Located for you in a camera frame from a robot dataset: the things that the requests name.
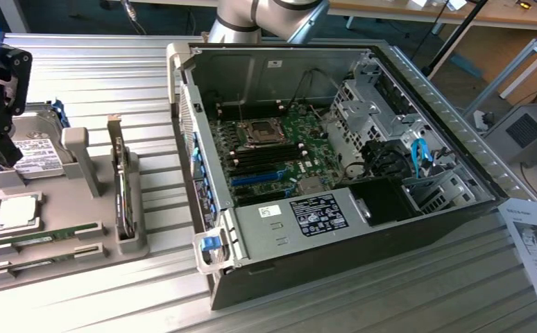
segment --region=cpu socket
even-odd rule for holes
[[[249,148],[280,144],[285,141],[277,119],[244,121],[240,127],[245,132],[244,146]]]

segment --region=motherboard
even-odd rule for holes
[[[209,127],[236,206],[334,188],[339,157],[311,105],[216,105],[216,115]]]

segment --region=warning label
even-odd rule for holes
[[[332,194],[291,201],[289,205],[307,237],[348,227]]]
[[[49,139],[14,141],[21,150],[21,160],[14,165],[18,173],[32,173],[62,169],[61,160],[56,155],[53,143]]]

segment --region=metal slotted table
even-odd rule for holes
[[[176,40],[197,41],[6,35],[5,42],[34,56],[28,100],[65,103],[70,125],[89,129],[92,155],[109,151],[106,114],[122,116],[125,141],[140,156],[151,254],[0,291],[0,330],[537,332],[537,297],[494,214],[426,248],[209,311],[167,104],[164,54]]]

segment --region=green circuit board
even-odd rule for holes
[[[275,191],[287,191],[287,197],[299,196],[300,193],[297,182],[309,177],[317,177],[324,190],[328,190],[336,184],[339,179],[340,170],[336,158],[336,153],[322,135],[320,121],[313,115],[308,106],[293,104],[285,115],[276,118],[247,119],[249,122],[277,121],[284,135],[283,144],[303,143],[307,155],[297,160],[287,162],[276,162],[273,166],[281,172],[280,180],[259,182],[251,185],[231,186],[229,171],[235,170],[233,165],[229,163],[229,151],[233,150],[233,141],[225,138],[225,130],[236,128],[236,140],[239,146],[236,151],[248,150],[245,148],[245,131],[240,128],[240,121],[221,121],[211,120],[209,127],[212,131],[215,147],[217,150],[219,158],[221,161],[224,177],[228,183],[232,198],[237,201],[236,189],[241,188],[248,190],[248,196],[271,193]]]

